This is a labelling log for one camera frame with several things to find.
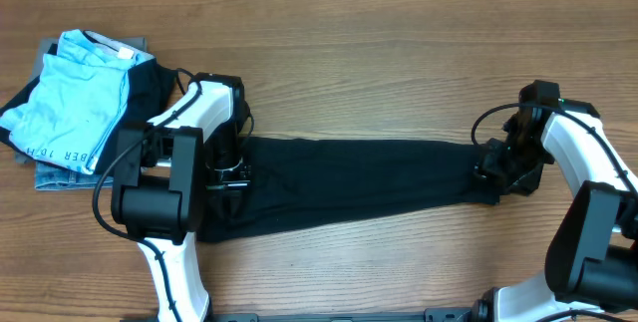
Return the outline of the black t-shirt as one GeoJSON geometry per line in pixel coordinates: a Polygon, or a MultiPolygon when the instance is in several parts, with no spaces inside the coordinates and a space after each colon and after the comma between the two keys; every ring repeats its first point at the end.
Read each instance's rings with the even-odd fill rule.
{"type": "Polygon", "coordinates": [[[250,185],[242,201],[214,202],[201,242],[269,235],[474,202],[496,205],[479,182],[472,145],[401,140],[276,140],[245,148],[250,185]]]}

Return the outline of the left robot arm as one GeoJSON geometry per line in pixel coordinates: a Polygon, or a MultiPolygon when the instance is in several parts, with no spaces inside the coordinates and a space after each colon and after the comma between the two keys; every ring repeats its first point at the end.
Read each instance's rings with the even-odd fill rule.
{"type": "Polygon", "coordinates": [[[240,78],[198,73],[170,109],[117,135],[111,214],[146,258],[159,321],[212,317],[196,233],[209,202],[238,202],[249,186],[238,134],[250,118],[240,78]]]}

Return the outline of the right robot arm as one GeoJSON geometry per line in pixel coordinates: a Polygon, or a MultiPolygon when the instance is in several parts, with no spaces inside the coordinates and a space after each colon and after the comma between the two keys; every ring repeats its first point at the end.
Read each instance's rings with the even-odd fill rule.
{"type": "Polygon", "coordinates": [[[479,181],[503,194],[530,195],[543,169],[557,164],[573,196],[541,272],[494,288],[475,302],[468,321],[616,321],[637,307],[637,177],[607,140],[592,104],[561,97],[556,83],[522,88],[503,125],[504,140],[481,145],[479,181]]]}

